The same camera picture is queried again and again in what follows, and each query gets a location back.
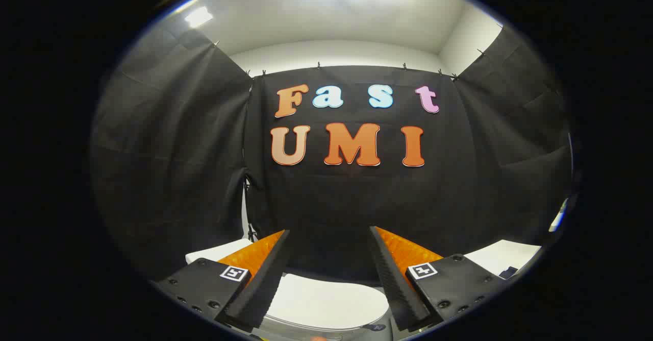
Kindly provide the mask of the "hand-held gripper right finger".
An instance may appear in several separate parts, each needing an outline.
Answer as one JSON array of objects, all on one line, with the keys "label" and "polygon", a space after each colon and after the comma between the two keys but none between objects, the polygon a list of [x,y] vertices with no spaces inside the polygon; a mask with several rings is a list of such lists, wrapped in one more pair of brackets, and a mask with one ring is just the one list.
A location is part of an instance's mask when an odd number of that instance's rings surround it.
[{"label": "hand-held gripper right finger", "polygon": [[369,227],[369,250],[401,331],[458,318],[506,287],[506,280],[462,254],[443,257],[377,226]]}]

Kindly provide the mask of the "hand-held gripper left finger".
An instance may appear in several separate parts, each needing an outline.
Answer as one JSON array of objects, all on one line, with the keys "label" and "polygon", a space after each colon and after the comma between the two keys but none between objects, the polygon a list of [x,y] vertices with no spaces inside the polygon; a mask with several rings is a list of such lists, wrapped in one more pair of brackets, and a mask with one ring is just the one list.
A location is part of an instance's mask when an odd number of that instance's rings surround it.
[{"label": "hand-held gripper left finger", "polygon": [[252,331],[268,313],[290,254],[291,232],[280,230],[220,260],[198,258],[156,288],[209,322]]}]

